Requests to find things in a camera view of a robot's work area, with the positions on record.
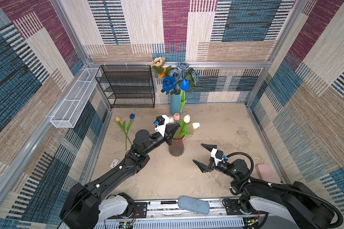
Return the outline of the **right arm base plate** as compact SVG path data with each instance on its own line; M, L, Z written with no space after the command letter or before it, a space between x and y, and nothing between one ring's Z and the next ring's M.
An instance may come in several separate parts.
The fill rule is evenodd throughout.
M224 198L222 200L223 207L226 210L226 214L232 215L252 215L258 212L252 209L248 203L241 204L239 199Z

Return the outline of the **pink tulip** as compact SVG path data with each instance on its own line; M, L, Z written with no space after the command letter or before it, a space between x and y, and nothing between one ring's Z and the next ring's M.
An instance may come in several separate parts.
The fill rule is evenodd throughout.
M179 114L179 113L175 113L173 118L174 118L174 122L175 122L176 124L179 124L179 122L180 122L180 114ZM176 133L175 133L175 135L174 135L174 138L175 138L175 139L178 138L178 130L176 131Z

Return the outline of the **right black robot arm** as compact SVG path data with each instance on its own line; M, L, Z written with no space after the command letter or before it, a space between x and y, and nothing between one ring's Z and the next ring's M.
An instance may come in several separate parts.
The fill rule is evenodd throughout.
M300 229L333 229L343 224L340 210L317 196L301 182L276 184L253 178L252 157L243 152L224 155L216 145L201 144L210 152L209 164L194 161L203 172L219 171L232 178L230 192L239 196L243 214L254 211L276 215L295 223Z

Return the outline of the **dark blue rose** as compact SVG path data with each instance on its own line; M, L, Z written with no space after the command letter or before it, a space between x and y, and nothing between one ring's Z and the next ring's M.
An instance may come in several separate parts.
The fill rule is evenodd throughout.
M177 94L177 83L174 77L164 77L162 80L162 93L166 94Z

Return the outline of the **light blue rose bunch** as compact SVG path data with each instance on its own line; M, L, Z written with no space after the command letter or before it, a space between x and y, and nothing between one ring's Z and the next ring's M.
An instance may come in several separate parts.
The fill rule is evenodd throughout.
M181 86L184 81L189 85L188 89L184 86L184 91L188 91L190 93L199 83L199 72L190 67L187 62L178 62L176 64L176 68L170 71L169 76L173 77L176 81L176 87L172 90L173 94L181 93Z

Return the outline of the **orange marigold flower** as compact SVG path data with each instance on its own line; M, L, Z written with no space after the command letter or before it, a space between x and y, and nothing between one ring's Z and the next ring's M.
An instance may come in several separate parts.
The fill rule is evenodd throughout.
M158 74L158 77L159 77L160 79L162 79L162 78L165 77L165 75L166 75L166 68L163 68L163 72L162 72L161 74Z

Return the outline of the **teal ceramic vase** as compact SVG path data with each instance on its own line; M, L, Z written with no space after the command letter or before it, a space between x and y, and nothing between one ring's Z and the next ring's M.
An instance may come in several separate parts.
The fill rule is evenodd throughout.
M170 114L181 114L181 94L170 95Z

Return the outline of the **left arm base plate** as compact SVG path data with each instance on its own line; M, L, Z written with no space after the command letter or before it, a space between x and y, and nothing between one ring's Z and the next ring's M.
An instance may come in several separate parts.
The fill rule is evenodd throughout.
M148 202L134 202L131 208L126 209L125 213L121 214L122 219L146 218L148 210Z

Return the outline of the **dark red glass vase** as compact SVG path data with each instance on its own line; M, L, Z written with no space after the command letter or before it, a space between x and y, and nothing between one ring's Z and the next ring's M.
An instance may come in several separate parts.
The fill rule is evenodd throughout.
M172 143L169 146L169 153L172 156L181 156L184 153L184 143L183 143L183 137L181 138L173 138Z

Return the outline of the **cream sunflower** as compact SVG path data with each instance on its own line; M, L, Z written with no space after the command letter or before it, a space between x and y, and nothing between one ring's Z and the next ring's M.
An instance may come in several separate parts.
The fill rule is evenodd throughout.
M165 64L165 57L156 57L151 62L151 67L157 74L164 74L165 72L163 68L164 64Z

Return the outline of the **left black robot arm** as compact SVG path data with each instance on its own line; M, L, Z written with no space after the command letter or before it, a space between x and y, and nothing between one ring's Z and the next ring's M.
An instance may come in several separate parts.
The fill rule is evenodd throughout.
M101 202L123 181L145 167L151 151L163 143L171 145L179 127L179 124L167 124L159 130L157 125L154 134L145 129L139 130L130 150L116 167L92 182L75 184L70 189L59 214L61 222L71 229L94 228L101 214Z

